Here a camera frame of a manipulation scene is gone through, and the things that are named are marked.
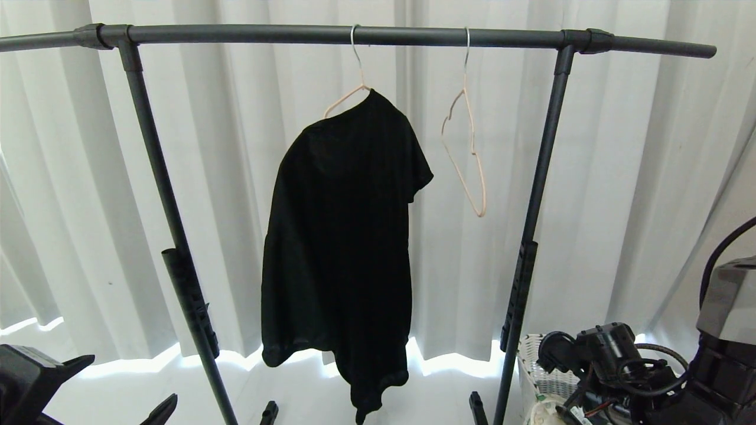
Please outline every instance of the light under curtain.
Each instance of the light under curtain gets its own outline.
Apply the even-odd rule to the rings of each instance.
[[[0,34],[91,22],[600,28],[716,45],[710,60],[578,55],[536,240],[525,332],[645,330],[699,239],[754,123],[754,2],[38,0],[0,2]],[[554,51],[473,48],[469,96],[488,186],[469,208],[439,139],[463,48],[358,46],[368,85],[413,124],[435,173],[411,207],[413,335],[424,358],[488,360],[507,310]],[[158,132],[222,349],[260,347],[274,180],[302,128],[353,88],[348,46],[141,48]],[[118,54],[0,54],[0,327],[62,316],[98,362],[194,354],[160,252],[172,246]],[[466,121],[447,138],[466,178]]]

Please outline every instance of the vertical pole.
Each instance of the vertical pole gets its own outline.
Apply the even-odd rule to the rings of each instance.
[[[226,425],[237,425],[231,401],[228,399],[221,374],[218,372],[218,365],[215,363],[215,358],[218,357],[219,353],[218,340],[215,338],[215,333],[212,332],[212,327],[210,326],[199,279],[194,270],[194,263],[189,252],[189,243],[187,242],[184,226],[178,213],[178,204],[173,194],[168,167],[166,166],[166,160],[163,157],[163,150],[160,147],[160,140],[157,136],[155,119],[150,107],[150,100],[147,96],[147,86],[144,84],[139,50],[137,45],[130,41],[120,42],[118,49],[121,54],[123,69],[126,71],[126,77],[129,81],[134,108],[136,109],[139,127],[144,138],[144,145],[147,148],[147,155],[150,158],[150,165],[152,166],[152,172],[157,183],[157,190],[160,193],[160,200],[163,203],[163,210],[166,213],[168,226],[170,227],[173,243],[175,244],[175,249],[163,252],[163,259],[168,267],[173,289],[181,304],[181,310],[189,325],[194,345],[200,354],[202,366],[210,381],[212,393],[218,402],[223,419]]]
[[[507,402],[510,397],[512,376],[517,359],[517,346],[519,344],[520,333],[522,332],[522,321],[525,317],[525,307],[528,304],[530,282],[533,268],[535,267],[536,252],[538,251],[538,244],[533,240],[535,226],[538,221],[538,213],[541,211],[541,200],[544,197],[546,176],[549,171],[551,152],[554,148],[554,139],[556,138],[556,126],[559,124],[559,115],[562,112],[562,102],[564,101],[565,90],[567,89],[567,78],[572,68],[572,58],[574,56],[574,45],[567,45],[561,48],[556,56],[554,83],[551,88],[549,109],[546,112],[544,135],[541,139],[541,150],[538,152],[538,162],[535,166],[535,177],[533,178],[533,188],[530,193],[530,201],[528,202],[528,212],[525,215],[525,228],[522,231],[522,243],[517,258],[514,281],[512,282],[512,293],[510,295],[509,308],[507,309],[507,318],[501,332],[501,345],[505,351],[504,368],[501,374],[493,425],[503,425],[504,415],[507,412]]]

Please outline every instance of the shirt sleeve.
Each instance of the shirt sleeve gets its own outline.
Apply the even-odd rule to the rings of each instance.
[[[412,203],[415,194],[433,180],[433,173],[430,170],[430,166],[428,166],[415,131],[412,129],[409,121],[406,123],[404,141],[406,144],[405,152],[407,152],[404,162],[404,184],[407,188],[405,193],[407,195],[407,203]]]

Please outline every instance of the white floor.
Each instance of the white floor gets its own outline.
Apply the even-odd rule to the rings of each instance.
[[[77,356],[65,323],[47,331],[29,324],[4,333],[0,343],[34,346],[59,361]],[[492,419],[501,356],[488,364],[454,355],[424,361],[416,349],[410,346],[409,350],[409,382],[388,389],[383,408],[370,414],[366,425],[472,424],[467,404],[471,391],[480,393]],[[317,353],[305,353],[275,369],[267,368],[255,355],[245,359],[228,352],[222,353],[218,363],[240,424],[258,424],[268,400],[280,407],[276,424],[355,422],[349,386],[334,374],[335,368],[323,366]],[[169,423],[222,423],[199,359],[182,358],[178,346],[155,359],[84,370],[61,387],[45,413],[70,425],[137,425],[172,392],[178,394],[178,408]],[[522,423],[520,406],[515,376],[506,425]]]

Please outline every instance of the horizontal bar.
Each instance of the horizontal bar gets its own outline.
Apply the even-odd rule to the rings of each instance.
[[[119,40],[108,37],[120,35],[110,32],[115,26],[101,28],[103,41],[115,46]],[[129,38],[138,44],[161,43],[288,43],[288,44],[350,44],[350,26],[326,25],[155,25],[130,26]],[[0,51],[54,48],[77,45],[73,31],[0,38]],[[464,28],[402,28],[392,26],[360,26],[355,30],[355,44],[359,45],[426,45],[465,46]],[[563,31],[534,31],[526,29],[471,29],[473,47],[500,48],[563,48]],[[579,52],[583,46],[576,45]],[[639,39],[615,36],[611,50],[652,54],[671,54],[687,57],[712,57],[717,48],[667,40]]]
[[[79,45],[79,43],[76,41],[73,31],[0,37],[0,51],[34,50],[75,45]]]

